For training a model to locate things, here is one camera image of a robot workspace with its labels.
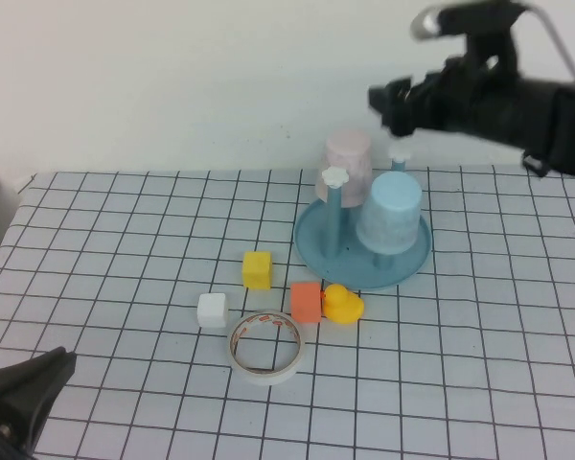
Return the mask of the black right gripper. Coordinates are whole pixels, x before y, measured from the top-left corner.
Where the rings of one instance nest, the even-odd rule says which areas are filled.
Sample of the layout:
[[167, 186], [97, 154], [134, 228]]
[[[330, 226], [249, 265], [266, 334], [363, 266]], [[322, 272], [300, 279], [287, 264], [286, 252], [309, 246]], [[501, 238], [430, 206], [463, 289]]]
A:
[[518, 54], [508, 29], [467, 34], [466, 53], [449, 57], [443, 69], [412, 79], [391, 80], [368, 88], [369, 107], [388, 121], [395, 138], [412, 136], [418, 128], [446, 130], [464, 122], [484, 97], [518, 79]]

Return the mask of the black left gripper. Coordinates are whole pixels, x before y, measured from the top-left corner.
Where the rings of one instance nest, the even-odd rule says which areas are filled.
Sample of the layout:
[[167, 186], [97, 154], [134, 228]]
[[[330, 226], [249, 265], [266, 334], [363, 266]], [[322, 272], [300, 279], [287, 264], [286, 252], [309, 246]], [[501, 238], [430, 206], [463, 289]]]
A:
[[0, 459], [33, 459], [59, 393], [73, 376], [76, 354], [63, 347], [0, 368]]

